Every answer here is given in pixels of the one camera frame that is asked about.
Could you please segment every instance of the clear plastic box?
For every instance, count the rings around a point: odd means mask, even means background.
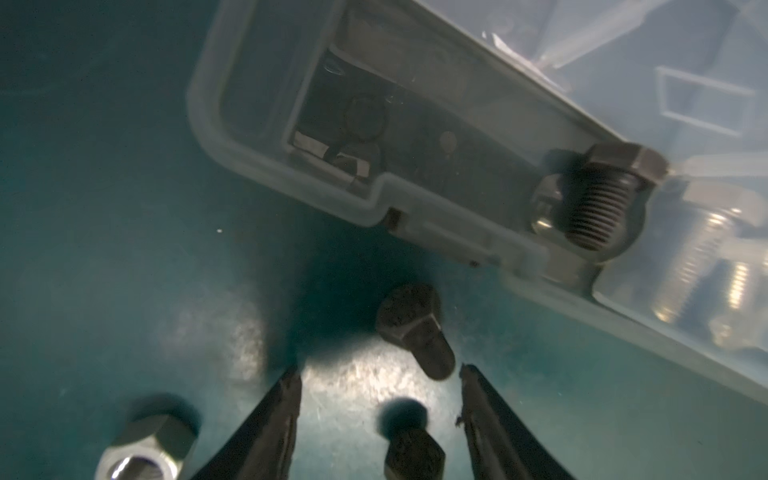
[[[613,258],[537,226],[546,179],[602,141],[643,143],[678,174],[764,194],[756,177],[768,170],[760,120],[768,45],[756,42],[768,28],[744,12],[768,8],[427,3],[223,0],[187,92],[197,139],[261,184],[361,226],[384,223],[459,261],[498,266],[516,293],[768,403],[768,359],[745,359],[601,288],[644,278],[627,265],[649,264],[655,247],[644,236],[656,227]],[[689,180],[674,178],[649,205],[681,181]],[[645,220],[656,225],[651,214]],[[684,235],[684,222],[671,225],[664,234]],[[760,232],[748,233],[731,235],[723,252],[749,240],[759,256]],[[643,253],[633,257],[633,248]]]

